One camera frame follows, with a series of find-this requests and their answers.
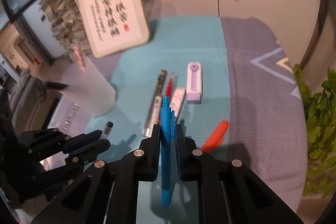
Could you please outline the translucent white pen cup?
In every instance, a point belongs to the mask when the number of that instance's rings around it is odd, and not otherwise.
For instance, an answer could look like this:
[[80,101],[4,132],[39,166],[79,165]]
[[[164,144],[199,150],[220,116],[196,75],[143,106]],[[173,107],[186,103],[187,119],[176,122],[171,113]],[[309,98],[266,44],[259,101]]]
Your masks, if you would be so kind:
[[60,91],[61,94],[93,117],[107,113],[116,102],[115,89],[86,56],[84,68],[71,64],[61,83],[67,85]]

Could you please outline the blue pen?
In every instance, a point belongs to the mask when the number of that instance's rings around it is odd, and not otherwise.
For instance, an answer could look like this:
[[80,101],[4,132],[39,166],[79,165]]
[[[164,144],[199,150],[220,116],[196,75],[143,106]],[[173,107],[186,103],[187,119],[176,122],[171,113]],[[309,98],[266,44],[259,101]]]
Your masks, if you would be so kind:
[[162,205],[168,208],[171,204],[171,137],[175,122],[170,107],[170,97],[163,97],[160,111],[161,118],[161,198]]

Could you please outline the black marker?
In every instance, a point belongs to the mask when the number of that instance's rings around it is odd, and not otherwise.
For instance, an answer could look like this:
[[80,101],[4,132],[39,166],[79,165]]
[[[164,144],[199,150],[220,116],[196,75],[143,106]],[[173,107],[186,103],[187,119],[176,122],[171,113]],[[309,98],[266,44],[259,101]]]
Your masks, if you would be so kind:
[[61,91],[69,87],[68,84],[60,83],[60,82],[53,82],[53,81],[46,81],[45,82],[46,89]]

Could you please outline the red white checkered pen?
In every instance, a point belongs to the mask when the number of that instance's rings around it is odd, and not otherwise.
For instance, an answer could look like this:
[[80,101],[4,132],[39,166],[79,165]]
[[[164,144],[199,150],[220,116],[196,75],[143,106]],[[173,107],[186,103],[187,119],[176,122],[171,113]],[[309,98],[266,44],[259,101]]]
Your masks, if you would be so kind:
[[73,51],[76,57],[76,61],[80,67],[80,69],[84,72],[85,71],[85,63],[84,58],[81,52],[81,49],[78,45],[73,46]]

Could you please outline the orange highlighter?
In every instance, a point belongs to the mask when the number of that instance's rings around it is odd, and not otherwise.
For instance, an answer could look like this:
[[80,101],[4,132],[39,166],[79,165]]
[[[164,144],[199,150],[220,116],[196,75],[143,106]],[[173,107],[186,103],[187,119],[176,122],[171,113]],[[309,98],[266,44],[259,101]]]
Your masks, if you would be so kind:
[[214,148],[219,147],[224,141],[224,135],[229,128],[229,121],[221,121],[213,133],[208,137],[205,143],[202,145],[201,150],[206,153],[211,153]]

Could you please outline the green white pen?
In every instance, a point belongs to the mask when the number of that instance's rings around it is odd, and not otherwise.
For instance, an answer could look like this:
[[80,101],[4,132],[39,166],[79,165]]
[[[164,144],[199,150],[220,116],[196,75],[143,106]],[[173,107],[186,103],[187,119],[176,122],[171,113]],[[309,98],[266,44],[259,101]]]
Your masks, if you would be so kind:
[[158,123],[160,110],[162,105],[162,96],[161,94],[155,96],[152,108],[149,112],[149,118],[146,120],[145,128],[143,130],[143,136],[146,138],[151,137],[153,126]]

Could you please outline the white eraser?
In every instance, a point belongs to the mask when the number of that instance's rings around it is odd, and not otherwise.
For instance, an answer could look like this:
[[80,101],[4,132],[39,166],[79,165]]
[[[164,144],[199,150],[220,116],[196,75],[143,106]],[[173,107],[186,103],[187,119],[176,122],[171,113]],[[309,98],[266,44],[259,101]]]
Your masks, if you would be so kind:
[[176,88],[171,100],[170,100],[170,108],[174,111],[175,121],[178,120],[179,115],[182,110],[183,102],[185,99],[186,89],[185,88]]

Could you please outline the dark grey pen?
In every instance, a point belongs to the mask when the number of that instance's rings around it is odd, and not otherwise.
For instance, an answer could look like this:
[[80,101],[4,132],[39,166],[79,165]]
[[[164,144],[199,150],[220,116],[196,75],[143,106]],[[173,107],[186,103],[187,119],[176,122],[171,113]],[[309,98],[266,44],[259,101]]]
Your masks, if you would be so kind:
[[154,93],[155,97],[162,94],[166,76],[167,76],[167,71],[165,69],[162,69],[157,78],[157,84],[156,84],[155,93]]

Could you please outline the red gel pen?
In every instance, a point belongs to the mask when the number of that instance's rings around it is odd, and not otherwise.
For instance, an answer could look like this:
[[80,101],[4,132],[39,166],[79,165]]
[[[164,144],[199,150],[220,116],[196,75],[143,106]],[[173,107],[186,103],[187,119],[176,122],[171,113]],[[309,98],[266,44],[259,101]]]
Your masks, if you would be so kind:
[[177,81],[178,75],[175,72],[170,72],[167,78],[167,85],[164,93],[165,97],[171,97],[176,87]]

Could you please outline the stack of books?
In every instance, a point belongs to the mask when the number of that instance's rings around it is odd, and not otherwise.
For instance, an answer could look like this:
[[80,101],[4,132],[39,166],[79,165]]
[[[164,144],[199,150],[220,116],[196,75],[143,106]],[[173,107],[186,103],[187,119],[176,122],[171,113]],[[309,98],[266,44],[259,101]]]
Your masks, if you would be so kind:
[[71,60],[78,46],[84,55],[92,54],[83,19],[75,0],[39,0],[39,6],[51,24],[53,38],[63,47]]

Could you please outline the grey blue desk mat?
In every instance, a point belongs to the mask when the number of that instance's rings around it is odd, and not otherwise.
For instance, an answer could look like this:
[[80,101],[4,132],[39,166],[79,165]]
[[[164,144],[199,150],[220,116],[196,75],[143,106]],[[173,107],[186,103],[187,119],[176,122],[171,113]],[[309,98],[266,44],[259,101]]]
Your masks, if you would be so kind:
[[35,223],[300,223],[306,125],[276,36],[256,18],[150,22],[153,39],[63,71],[64,94],[113,123],[104,152]]

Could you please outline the purple white correction tape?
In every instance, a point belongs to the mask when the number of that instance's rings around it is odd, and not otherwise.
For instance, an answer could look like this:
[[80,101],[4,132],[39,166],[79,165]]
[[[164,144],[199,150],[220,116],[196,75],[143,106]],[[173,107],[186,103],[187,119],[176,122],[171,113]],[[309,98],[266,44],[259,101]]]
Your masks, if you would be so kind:
[[202,100],[202,66],[190,62],[187,66],[186,100],[189,104],[199,104]]

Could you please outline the white calligraphy sign plaque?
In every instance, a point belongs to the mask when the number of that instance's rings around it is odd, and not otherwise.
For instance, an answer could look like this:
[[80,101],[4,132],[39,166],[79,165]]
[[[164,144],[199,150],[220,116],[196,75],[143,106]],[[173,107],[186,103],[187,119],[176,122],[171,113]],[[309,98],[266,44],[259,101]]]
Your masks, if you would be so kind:
[[141,46],[150,40],[142,0],[78,0],[78,6],[96,58]]

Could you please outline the green potted plant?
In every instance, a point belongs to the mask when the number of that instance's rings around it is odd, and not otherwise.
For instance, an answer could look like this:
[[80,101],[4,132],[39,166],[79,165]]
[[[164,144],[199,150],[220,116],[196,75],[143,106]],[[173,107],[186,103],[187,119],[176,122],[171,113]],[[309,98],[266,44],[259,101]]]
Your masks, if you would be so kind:
[[312,93],[303,82],[303,70],[293,68],[301,95],[307,136],[307,171],[303,196],[335,192],[335,70],[327,70],[322,92]]

